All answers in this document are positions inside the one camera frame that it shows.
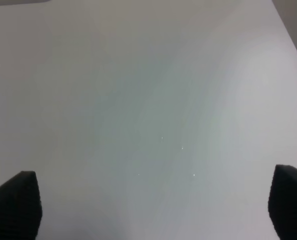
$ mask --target white surface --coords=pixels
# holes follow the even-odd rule
[[[37,172],[39,240],[278,239],[297,52],[269,0],[0,7],[0,184]]]

